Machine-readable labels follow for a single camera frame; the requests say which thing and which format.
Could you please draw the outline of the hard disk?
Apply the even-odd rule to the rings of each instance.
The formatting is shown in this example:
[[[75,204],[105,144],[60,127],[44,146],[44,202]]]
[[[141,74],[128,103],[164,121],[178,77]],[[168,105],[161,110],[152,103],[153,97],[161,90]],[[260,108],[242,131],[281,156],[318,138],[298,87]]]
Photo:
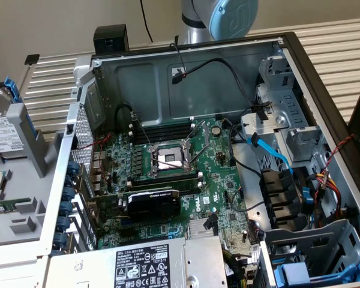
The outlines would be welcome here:
[[[5,160],[26,157],[17,125],[7,118],[11,106],[20,107],[25,104],[15,81],[6,77],[0,82],[0,157]]]

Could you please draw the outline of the grey metal disk bay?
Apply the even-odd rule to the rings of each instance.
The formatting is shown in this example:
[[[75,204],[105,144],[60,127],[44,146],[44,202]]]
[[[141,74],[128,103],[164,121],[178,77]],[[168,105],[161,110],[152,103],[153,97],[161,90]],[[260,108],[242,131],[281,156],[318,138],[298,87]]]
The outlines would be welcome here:
[[[277,288],[274,270],[282,264],[303,263],[310,277],[341,272],[358,264],[360,237],[348,220],[325,227],[291,232],[274,229],[265,233],[255,275],[255,288]],[[360,288],[360,281],[318,288]]]

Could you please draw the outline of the open metal socket cover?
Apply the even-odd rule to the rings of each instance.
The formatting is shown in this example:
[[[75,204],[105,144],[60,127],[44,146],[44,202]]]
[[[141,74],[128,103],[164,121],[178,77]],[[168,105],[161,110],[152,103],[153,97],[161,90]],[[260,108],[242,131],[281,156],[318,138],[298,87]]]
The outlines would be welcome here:
[[[195,135],[198,132],[200,127],[202,127],[202,130],[205,135],[205,145],[194,157],[192,157],[190,152],[190,148],[191,148],[190,139],[193,135]],[[208,127],[205,124],[205,120],[203,120],[191,130],[191,132],[185,139],[181,140],[181,147],[184,156],[183,165],[182,165],[183,169],[190,170],[191,164],[194,163],[202,155],[202,153],[207,149],[208,146],[209,146],[209,132],[208,132]]]

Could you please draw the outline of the black RAM slot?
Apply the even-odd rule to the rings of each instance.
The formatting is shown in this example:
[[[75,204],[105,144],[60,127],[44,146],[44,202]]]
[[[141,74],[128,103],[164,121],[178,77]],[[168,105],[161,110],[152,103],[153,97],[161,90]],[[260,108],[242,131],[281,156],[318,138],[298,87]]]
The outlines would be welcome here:
[[[164,182],[175,182],[175,181],[185,181],[190,179],[198,179],[199,171],[195,171],[194,173],[182,174],[182,175],[169,175],[165,177],[158,178],[149,178],[145,180],[133,179],[131,180],[132,185],[148,185],[148,184],[156,184],[156,183],[164,183]]]
[[[149,138],[151,143],[157,143],[157,142],[166,142],[166,141],[170,141],[170,140],[178,140],[178,139],[184,139],[186,138],[188,135],[172,135],[172,136],[160,136],[160,137],[151,137]],[[148,143],[147,140],[145,139],[145,137],[142,138],[135,138],[133,137],[134,143],[137,145],[141,145],[141,144],[146,144]]]
[[[202,182],[199,181],[188,181],[183,184],[181,184],[178,188],[178,190],[186,195],[186,194],[198,194],[201,192],[203,188]]]
[[[145,137],[142,133],[138,123],[136,120],[132,121],[131,128],[129,128],[126,132],[127,136],[133,136],[135,138]],[[151,137],[160,137],[160,136],[172,136],[172,135],[188,135],[191,130],[190,122],[180,122],[180,123],[170,123],[164,125],[156,125],[156,126],[148,126],[144,127],[149,138]]]

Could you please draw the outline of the CPU socket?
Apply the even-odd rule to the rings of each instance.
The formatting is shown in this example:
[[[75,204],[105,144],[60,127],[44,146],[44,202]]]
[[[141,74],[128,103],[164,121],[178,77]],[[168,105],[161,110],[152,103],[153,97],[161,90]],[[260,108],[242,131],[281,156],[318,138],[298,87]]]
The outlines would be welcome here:
[[[193,163],[190,170],[184,170],[182,167],[184,156],[181,140],[156,143],[152,147],[149,146],[147,148],[149,155],[148,177],[158,178],[169,175],[189,174],[196,171]]]

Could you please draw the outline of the green motherboard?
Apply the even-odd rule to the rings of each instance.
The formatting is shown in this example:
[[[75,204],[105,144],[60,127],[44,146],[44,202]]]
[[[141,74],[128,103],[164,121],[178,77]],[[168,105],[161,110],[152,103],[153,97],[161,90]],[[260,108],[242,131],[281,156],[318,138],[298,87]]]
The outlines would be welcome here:
[[[188,225],[191,220],[216,214],[216,237],[220,239],[224,253],[243,265],[255,265],[259,250],[259,231],[248,216],[255,211],[255,207],[244,202],[239,166],[231,158],[229,148],[229,142],[235,140],[236,134],[229,131],[221,120],[209,118],[205,119],[205,124],[209,132],[209,146],[193,163],[196,171],[199,171],[198,179],[132,185],[133,179],[150,178],[147,176],[149,144],[137,145],[133,136],[127,136],[126,133],[111,134],[100,141],[96,152],[108,152],[110,173],[97,196],[164,187],[178,190],[181,184],[188,181],[202,182],[203,188],[198,194],[181,193],[181,213],[167,220],[135,222],[126,218],[111,218],[101,221],[92,214],[99,233],[99,249],[165,239],[190,239]],[[212,135],[213,126],[221,128],[220,136]],[[205,145],[202,127],[191,137],[190,142],[194,157]]]

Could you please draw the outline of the thin metal locking lever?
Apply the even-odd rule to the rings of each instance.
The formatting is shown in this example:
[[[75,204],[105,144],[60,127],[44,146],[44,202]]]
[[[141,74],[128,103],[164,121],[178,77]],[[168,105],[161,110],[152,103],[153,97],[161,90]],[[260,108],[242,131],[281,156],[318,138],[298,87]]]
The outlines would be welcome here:
[[[141,122],[140,122],[140,120],[139,120],[139,118],[138,118],[138,116],[137,116],[137,113],[136,113],[136,112],[133,112],[133,115],[134,115],[134,117],[135,117],[135,119],[136,119],[136,121],[137,121],[137,123],[138,123],[138,125],[139,125],[139,127],[140,127],[140,129],[141,129],[141,131],[142,131],[142,133],[144,134],[145,139],[147,140],[149,146],[152,147],[152,143],[151,143],[151,141],[150,141],[150,139],[149,139],[149,137],[148,137],[148,135],[147,135],[147,133],[146,133],[143,125],[141,124]]]

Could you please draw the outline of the black graphics card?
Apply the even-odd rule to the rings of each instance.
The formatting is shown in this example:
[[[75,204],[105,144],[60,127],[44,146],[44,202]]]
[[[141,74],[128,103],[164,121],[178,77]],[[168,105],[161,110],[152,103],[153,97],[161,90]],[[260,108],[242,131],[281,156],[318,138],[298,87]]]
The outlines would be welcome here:
[[[87,207],[101,221],[126,218],[135,222],[167,220],[181,213],[181,192],[164,187],[95,196]]]

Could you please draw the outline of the open grey PC case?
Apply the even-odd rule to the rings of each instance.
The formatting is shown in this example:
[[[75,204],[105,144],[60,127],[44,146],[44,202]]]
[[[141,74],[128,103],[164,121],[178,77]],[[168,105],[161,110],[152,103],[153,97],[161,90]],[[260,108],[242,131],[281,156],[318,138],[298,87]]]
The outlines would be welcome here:
[[[348,220],[360,237],[360,147],[351,134],[331,95],[318,75],[297,36],[293,33],[265,35],[216,43],[181,46],[186,78],[176,78],[182,68],[173,47],[148,49],[92,57],[89,73],[77,85],[77,100],[70,106],[67,125],[58,155],[47,207],[43,239],[47,251],[41,258],[43,270],[36,288],[46,288],[52,257],[85,253],[99,249],[99,233],[86,201],[95,196],[91,161],[100,141],[111,134],[126,133],[137,113],[142,125],[164,125],[213,118],[224,121],[235,132],[229,142],[231,158],[239,166],[244,202],[255,211],[249,219],[259,231],[259,250],[255,265],[243,265],[222,249],[227,288],[255,288],[254,281],[260,243],[271,228],[260,188],[258,167],[246,165],[240,155],[244,145],[261,146],[277,158],[275,152],[257,134],[244,135],[241,118],[256,113],[266,120],[268,102],[257,99],[256,87],[263,80],[260,62],[270,56],[284,55],[299,83],[306,107],[326,139],[325,163],[317,173],[306,167],[286,170],[302,196],[302,213],[308,224],[303,230],[325,227],[337,220]],[[70,227],[64,232],[68,241],[63,249],[53,248],[57,231],[59,204],[67,173],[67,164],[75,161],[80,170],[75,177]]]

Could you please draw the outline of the silver finned heatsink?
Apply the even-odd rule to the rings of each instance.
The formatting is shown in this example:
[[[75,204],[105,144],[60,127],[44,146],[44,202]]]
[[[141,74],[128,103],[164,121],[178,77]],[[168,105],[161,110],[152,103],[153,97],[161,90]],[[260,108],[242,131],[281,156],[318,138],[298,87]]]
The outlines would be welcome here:
[[[218,235],[218,216],[211,214],[207,218],[191,220],[188,225],[190,239],[206,238]]]

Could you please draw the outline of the silver rear port block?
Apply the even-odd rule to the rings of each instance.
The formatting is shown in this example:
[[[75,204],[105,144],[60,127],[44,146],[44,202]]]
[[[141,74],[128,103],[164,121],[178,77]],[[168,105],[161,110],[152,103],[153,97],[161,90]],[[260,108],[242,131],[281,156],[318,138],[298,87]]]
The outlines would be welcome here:
[[[93,191],[96,196],[101,193],[101,185],[107,182],[107,177],[110,173],[109,165],[110,161],[107,151],[94,152],[91,161],[90,177]]]

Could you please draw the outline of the silver metal drive cage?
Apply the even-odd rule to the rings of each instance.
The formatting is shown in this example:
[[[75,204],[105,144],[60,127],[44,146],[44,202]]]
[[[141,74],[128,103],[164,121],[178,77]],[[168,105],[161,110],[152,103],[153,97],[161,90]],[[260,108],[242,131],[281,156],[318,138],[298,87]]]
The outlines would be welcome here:
[[[244,163],[259,169],[283,171],[289,167],[306,167],[309,173],[319,172],[325,163],[323,145],[326,139],[323,133],[308,161],[292,161],[292,153],[286,143],[290,129],[318,126],[306,107],[304,95],[288,60],[284,55],[270,56],[260,62],[259,74],[263,82],[256,87],[257,99],[269,103],[264,109],[267,119],[261,120],[256,113],[244,115],[241,118],[244,135],[251,139],[257,134],[260,140],[283,158],[248,143],[240,152]]]

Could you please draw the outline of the grey plastic latch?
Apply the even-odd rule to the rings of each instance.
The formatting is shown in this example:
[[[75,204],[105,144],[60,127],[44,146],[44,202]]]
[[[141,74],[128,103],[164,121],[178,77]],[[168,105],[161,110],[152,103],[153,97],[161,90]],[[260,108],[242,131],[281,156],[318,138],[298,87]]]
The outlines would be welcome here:
[[[308,161],[321,137],[318,126],[294,128],[287,133],[286,143],[292,153],[292,161]]]

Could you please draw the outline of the black box behind case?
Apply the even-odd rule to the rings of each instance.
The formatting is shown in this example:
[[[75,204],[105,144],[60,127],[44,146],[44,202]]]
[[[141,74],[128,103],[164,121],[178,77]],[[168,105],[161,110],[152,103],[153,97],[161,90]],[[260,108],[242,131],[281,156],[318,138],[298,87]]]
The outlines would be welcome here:
[[[97,27],[93,43],[97,55],[129,51],[126,24]]]

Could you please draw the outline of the silver power supply unit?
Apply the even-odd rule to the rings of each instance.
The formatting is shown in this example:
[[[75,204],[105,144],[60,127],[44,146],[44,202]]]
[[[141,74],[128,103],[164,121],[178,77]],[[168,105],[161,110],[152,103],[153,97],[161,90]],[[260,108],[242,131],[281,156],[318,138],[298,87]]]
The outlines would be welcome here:
[[[46,288],[227,288],[216,236],[54,256]]]

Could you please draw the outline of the grey plastic parts rack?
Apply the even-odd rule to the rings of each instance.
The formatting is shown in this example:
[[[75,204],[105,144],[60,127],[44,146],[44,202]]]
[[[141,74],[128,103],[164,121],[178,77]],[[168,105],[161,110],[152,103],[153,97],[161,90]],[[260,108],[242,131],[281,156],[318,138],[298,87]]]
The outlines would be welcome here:
[[[0,157],[0,172],[6,173],[0,200],[31,200],[16,204],[17,211],[0,214],[0,246],[39,240],[62,140],[62,133],[47,140],[35,130],[25,106],[11,106],[7,118],[17,125],[26,157]]]

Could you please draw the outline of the green RAM stick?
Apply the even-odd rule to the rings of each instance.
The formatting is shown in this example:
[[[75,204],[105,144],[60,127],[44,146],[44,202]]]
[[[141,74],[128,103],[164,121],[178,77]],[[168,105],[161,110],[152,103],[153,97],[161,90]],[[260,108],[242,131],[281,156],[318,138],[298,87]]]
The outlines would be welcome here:
[[[0,200],[0,214],[17,211],[16,204],[29,202],[30,198],[21,198],[13,200]]]

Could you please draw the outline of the empty blue disk bracket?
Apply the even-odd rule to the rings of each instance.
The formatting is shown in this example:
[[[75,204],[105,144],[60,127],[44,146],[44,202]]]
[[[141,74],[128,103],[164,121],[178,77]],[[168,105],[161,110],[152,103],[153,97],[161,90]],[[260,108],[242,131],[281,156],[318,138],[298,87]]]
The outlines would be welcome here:
[[[277,288],[318,288],[349,284],[360,281],[360,257],[358,264],[351,264],[341,272],[310,277],[303,263],[279,265],[274,270]]]

